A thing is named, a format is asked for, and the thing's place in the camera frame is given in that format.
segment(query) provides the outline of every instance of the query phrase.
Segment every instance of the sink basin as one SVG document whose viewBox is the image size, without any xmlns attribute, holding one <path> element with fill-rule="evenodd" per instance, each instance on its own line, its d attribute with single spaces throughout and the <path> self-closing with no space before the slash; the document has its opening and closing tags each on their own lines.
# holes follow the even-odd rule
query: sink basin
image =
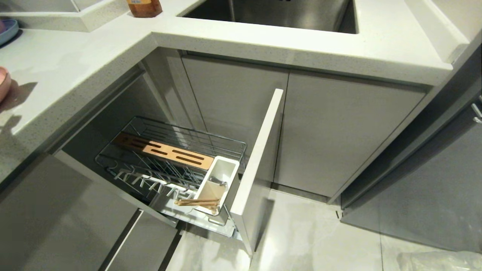
<svg viewBox="0 0 482 271">
<path fill-rule="evenodd" d="M 352 0 L 206 0 L 183 17 L 356 34 Z"/>
</svg>

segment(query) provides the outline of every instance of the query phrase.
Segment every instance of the chopsticks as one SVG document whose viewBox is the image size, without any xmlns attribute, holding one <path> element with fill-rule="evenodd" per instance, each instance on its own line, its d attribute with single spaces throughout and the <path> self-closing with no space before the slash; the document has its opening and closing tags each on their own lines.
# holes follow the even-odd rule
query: chopsticks
<svg viewBox="0 0 482 271">
<path fill-rule="evenodd" d="M 174 204 L 178 206 L 202 206 L 210 209 L 213 215 L 215 215 L 217 206 L 219 205 L 219 199 L 178 200 L 175 201 Z"/>
</svg>

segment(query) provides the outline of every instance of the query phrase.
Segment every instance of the plate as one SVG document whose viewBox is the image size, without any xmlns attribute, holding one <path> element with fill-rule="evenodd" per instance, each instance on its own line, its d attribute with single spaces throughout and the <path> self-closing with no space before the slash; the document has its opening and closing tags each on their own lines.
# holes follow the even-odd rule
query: plate
<svg viewBox="0 0 482 271">
<path fill-rule="evenodd" d="M 6 30 L 0 34 L 0 46 L 11 40 L 18 32 L 17 20 L 2 20 Z"/>
</svg>

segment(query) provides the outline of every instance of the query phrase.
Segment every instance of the amber bottle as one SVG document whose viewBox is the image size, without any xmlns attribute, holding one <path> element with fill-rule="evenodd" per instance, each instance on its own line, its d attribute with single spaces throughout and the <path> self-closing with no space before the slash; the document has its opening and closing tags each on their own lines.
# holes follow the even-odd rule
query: amber bottle
<svg viewBox="0 0 482 271">
<path fill-rule="evenodd" d="M 127 0 L 127 3 L 137 18 L 151 18 L 162 12 L 159 0 Z"/>
</svg>

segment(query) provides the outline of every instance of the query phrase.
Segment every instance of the white floor tile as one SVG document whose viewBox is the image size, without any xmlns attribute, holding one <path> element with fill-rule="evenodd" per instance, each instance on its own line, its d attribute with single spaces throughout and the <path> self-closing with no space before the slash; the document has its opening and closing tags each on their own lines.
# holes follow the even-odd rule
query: white floor tile
<svg viewBox="0 0 482 271">
<path fill-rule="evenodd" d="M 168 271 L 382 271 L 380 235 L 339 222 L 339 207 L 272 190 L 251 266 L 243 244 L 185 232 Z"/>
<path fill-rule="evenodd" d="M 400 271 L 401 253 L 438 252 L 443 249 L 381 235 L 383 271 Z"/>
<path fill-rule="evenodd" d="M 250 259 L 236 239 L 203 229 L 184 232 L 167 271 L 247 271 Z"/>
<path fill-rule="evenodd" d="M 275 190 L 270 199 L 251 271 L 382 271 L 379 234 L 340 223 L 338 207 Z"/>
</svg>

